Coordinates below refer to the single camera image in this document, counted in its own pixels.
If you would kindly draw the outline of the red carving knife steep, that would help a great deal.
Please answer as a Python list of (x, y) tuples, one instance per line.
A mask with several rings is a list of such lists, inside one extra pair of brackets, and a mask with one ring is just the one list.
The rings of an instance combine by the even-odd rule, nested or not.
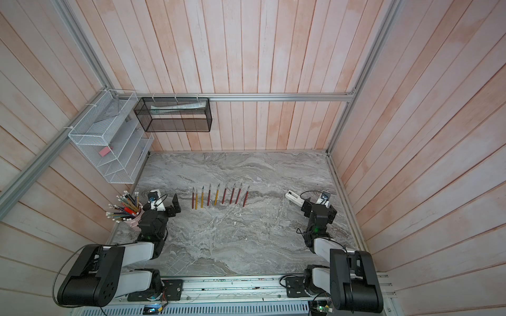
[(233, 202), (233, 197), (234, 197), (234, 194), (235, 194), (235, 188), (236, 188), (236, 183), (233, 184), (233, 187), (231, 189), (231, 195), (230, 195), (230, 199), (229, 199), (229, 204), (232, 204), (232, 202)]

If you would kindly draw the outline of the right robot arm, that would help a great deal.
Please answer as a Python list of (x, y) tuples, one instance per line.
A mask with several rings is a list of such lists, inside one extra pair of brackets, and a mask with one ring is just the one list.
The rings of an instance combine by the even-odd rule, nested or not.
[(332, 240), (327, 232), (337, 210), (322, 192), (316, 202), (294, 195), (292, 201), (308, 218), (300, 233), (309, 250), (325, 259), (328, 266), (309, 265), (304, 272), (306, 291), (316, 296), (329, 294), (335, 309), (348, 312), (383, 312), (383, 295), (372, 256), (367, 251), (349, 250)]

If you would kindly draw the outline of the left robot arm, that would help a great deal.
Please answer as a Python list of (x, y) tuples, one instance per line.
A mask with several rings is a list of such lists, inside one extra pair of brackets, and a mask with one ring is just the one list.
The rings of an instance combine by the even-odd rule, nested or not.
[(169, 231), (167, 222), (181, 212), (177, 195), (170, 205), (159, 190), (148, 193), (141, 204), (137, 193), (125, 192), (117, 205), (110, 205), (109, 219), (136, 226), (140, 233), (127, 244), (89, 244), (77, 250), (76, 261), (60, 286), (54, 284), (54, 302), (63, 308), (104, 308), (113, 299), (126, 297), (130, 302), (161, 301), (162, 310), (169, 302), (181, 298), (181, 280), (163, 280), (157, 269), (124, 271), (135, 263), (157, 259), (162, 254)]

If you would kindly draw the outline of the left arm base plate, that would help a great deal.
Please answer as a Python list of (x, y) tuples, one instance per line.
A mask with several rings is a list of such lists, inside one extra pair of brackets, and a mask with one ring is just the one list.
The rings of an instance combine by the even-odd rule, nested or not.
[(183, 290), (182, 279), (165, 279), (162, 280), (162, 301), (163, 302), (177, 302), (181, 299)]

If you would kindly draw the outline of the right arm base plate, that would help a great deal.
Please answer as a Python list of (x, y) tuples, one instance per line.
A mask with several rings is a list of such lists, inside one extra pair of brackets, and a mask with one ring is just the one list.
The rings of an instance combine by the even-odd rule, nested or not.
[(281, 284), (286, 289), (288, 298), (309, 298), (310, 295), (306, 291), (303, 276), (289, 275), (283, 278)]

